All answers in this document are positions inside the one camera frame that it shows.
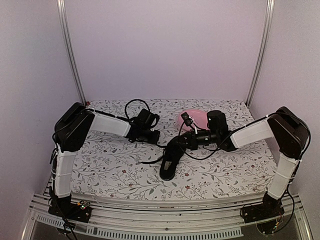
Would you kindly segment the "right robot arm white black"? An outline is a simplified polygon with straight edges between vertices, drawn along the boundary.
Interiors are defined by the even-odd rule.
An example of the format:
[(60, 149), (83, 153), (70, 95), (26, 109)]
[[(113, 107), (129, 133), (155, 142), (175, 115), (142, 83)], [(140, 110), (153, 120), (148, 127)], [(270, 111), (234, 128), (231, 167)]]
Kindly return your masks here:
[(206, 129), (194, 128), (178, 135), (178, 144), (183, 150), (197, 150), (201, 145), (216, 144), (217, 149), (232, 152), (265, 139), (273, 138), (277, 142), (280, 152), (277, 170), (265, 194), (270, 199), (258, 208), (262, 218), (269, 218), (278, 210), (275, 200), (282, 198), (295, 178), (310, 145), (309, 127), (285, 106), (235, 130), (229, 130), (226, 115), (219, 110), (209, 111), (206, 117)]

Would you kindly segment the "black shoe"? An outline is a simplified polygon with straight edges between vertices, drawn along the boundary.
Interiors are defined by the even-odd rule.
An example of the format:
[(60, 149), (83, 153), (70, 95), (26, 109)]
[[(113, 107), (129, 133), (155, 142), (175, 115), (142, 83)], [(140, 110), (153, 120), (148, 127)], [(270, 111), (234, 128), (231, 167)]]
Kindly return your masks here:
[(185, 154), (186, 147), (183, 146), (179, 137), (176, 136), (169, 141), (164, 149), (159, 176), (164, 181), (170, 181), (175, 177), (177, 165)]

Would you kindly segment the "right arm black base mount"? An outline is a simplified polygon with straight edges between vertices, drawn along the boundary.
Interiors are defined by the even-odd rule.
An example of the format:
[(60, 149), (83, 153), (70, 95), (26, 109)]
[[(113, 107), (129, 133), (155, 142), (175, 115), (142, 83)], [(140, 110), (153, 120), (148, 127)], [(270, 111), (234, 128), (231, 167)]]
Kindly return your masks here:
[(252, 223), (281, 216), (285, 213), (281, 201), (267, 201), (259, 204), (244, 205), (239, 214), (245, 223)]

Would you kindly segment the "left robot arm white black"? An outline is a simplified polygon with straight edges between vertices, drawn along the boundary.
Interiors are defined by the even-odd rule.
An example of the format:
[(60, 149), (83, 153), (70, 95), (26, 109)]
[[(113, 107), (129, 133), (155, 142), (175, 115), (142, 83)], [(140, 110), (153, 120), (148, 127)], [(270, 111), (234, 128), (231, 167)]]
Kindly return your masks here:
[(71, 194), (71, 176), (75, 158), (90, 131), (103, 132), (128, 139), (130, 142), (157, 144), (160, 132), (153, 128), (159, 122), (159, 115), (149, 109), (142, 109), (138, 116), (124, 118), (74, 103), (57, 121), (52, 139), (53, 192), (59, 199), (55, 209), (63, 216), (74, 213), (74, 205), (66, 200)]

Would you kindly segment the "black shoelace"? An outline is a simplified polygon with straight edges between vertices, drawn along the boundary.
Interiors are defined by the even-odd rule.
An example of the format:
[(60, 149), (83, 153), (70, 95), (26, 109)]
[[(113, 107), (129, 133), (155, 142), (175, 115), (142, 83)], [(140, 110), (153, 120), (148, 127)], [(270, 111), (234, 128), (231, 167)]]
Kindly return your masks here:
[(176, 144), (167, 144), (165, 146), (162, 145), (156, 145), (157, 147), (160, 147), (163, 149), (162, 155), (158, 157), (156, 160), (150, 160), (150, 161), (139, 161), (140, 164), (155, 164), (158, 162), (172, 162), (179, 160), (181, 156), (184, 154), (184, 152), (181, 150), (181, 148)]

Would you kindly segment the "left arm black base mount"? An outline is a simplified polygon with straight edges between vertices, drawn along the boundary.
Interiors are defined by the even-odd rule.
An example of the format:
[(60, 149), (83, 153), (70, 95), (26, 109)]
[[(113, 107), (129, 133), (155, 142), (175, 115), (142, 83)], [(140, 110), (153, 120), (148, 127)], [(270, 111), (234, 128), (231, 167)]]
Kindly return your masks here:
[(88, 223), (92, 210), (90, 206), (82, 208), (80, 205), (71, 203), (69, 200), (58, 198), (51, 201), (48, 213), (61, 218), (64, 217), (67, 220)]

